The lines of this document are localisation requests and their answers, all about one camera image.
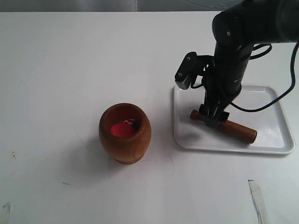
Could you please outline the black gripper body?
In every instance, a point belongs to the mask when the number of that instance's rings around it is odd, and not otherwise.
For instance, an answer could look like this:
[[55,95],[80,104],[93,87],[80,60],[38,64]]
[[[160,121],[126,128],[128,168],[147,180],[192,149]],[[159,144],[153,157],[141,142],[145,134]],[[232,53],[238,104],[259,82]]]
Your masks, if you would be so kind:
[[254,45],[216,43],[213,66],[205,75],[205,101],[209,112],[221,112],[241,91],[241,82]]

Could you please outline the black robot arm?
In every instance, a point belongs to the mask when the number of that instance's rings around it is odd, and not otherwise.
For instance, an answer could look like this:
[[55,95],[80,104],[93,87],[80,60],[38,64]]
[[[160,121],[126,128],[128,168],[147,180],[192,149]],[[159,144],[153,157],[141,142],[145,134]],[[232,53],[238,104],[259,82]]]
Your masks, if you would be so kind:
[[216,127],[228,119],[225,108],[240,94],[252,51],[274,43],[299,42],[297,0],[244,0],[217,14],[212,22],[216,40],[213,64],[208,67],[206,95],[199,112]]

